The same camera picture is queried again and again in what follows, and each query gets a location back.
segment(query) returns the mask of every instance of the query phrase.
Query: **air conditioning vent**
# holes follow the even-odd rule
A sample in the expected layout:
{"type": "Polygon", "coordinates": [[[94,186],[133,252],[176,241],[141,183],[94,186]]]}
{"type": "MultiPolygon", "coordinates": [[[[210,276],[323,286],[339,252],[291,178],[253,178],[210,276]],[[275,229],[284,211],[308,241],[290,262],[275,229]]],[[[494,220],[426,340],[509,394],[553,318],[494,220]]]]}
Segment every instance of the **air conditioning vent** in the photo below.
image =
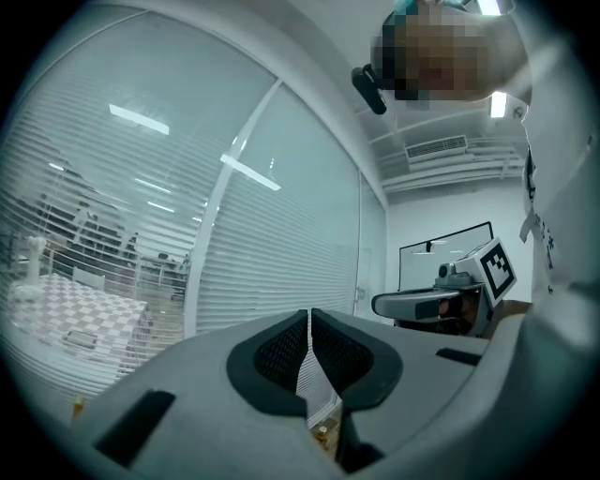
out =
{"type": "Polygon", "coordinates": [[[409,163],[461,155],[467,150],[467,137],[460,135],[433,142],[419,143],[418,145],[409,146],[405,150],[409,163]]]}

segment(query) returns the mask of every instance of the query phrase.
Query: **black headphone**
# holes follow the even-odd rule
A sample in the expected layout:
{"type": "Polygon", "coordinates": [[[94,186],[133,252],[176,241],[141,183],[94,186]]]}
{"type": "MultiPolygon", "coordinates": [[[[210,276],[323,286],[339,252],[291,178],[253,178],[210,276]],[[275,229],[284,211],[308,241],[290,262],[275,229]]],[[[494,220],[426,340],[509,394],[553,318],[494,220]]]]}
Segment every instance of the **black headphone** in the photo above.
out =
{"type": "MultiPolygon", "coordinates": [[[[444,3],[447,7],[456,8],[458,10],[467,11],[464,5],[456,3],[444,3]]],[[[374,56],[374,49],[376,48],[392,48],[394,47],[394,34],[393,27],[395,25],[395,11],[393,11],[385,19],[382,25],[382,46],[373,47],[371,50],[371,62],[374,56]]],[[[394,72],[394,58],[390,56],[382,57],[382,71],[394,72]]],[[[398,100],[417,100],[418,92],[406,88],[406,83],[403,79],[395,79],[393,81],[384,82],[384,79],[380,76],[371,64],[366,64],[364,67],[357,67],[352,69],[351,78],[352,85],[358,90],[358,93],[365,100],[369,108],[378,115],[383,115],[387,111],[387,106],[383,101],[381,94],[382,90],[394,90],[394,96],[398,100]]]]}

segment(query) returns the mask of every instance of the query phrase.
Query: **chair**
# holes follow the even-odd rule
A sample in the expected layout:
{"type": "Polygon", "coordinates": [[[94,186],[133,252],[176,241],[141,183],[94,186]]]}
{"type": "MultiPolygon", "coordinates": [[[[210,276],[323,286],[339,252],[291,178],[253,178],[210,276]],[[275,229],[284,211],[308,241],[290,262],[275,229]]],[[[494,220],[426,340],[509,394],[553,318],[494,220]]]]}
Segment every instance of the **chair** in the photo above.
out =
{"type": "Polygon", "coordinates": [[[94,275],[85,270],[73,267],[73,281],[78,281],[88,287],[93,287],[104,292],[104,276],[94,275]]]}

